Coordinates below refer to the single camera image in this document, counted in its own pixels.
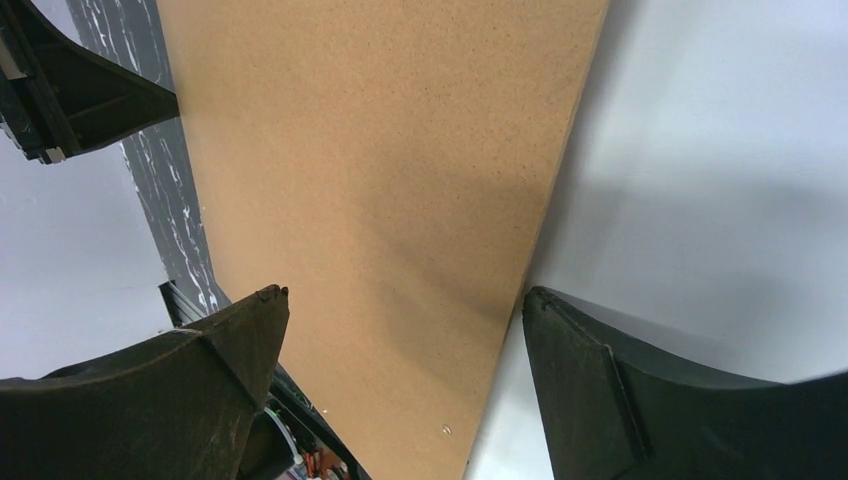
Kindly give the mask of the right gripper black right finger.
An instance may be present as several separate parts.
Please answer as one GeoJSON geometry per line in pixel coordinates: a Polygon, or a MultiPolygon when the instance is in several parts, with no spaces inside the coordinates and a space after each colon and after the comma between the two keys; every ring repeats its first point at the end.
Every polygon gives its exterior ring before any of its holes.
{"type": "Polygon", "coordinates": [[[531,288],[524,339],[557,479],[843,479],[847,376],[782,384],[674,355],[531,288]]]}

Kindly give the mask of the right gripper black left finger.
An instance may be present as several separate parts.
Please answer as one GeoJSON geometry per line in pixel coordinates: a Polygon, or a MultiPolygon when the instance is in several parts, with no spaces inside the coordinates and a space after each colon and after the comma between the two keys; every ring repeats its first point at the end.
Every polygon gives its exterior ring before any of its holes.
{"type": "Polygon", "coordinates": [[[269,285],[204,319],[1,383],[5,479],[233,479],[289,320],[269,285]]]}

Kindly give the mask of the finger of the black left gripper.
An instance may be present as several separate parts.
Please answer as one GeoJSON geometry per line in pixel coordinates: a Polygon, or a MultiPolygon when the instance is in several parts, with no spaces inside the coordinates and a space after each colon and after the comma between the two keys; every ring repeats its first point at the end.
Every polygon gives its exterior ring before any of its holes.
{"type": "Polygon", "coordinates": [[[30,1],[1,4],[1,129],[60,163],[177,117],[176,95],[78,45],[30,1]]]}

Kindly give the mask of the brown cardboard backing board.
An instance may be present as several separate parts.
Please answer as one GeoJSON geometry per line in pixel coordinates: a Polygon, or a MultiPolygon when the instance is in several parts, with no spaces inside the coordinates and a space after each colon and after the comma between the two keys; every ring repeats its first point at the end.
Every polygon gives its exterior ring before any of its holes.
{"type": "Polygon", "coordinates": [[[162,1],[217,283],[374,479],[459,479],[604,1],[162,1]]]}

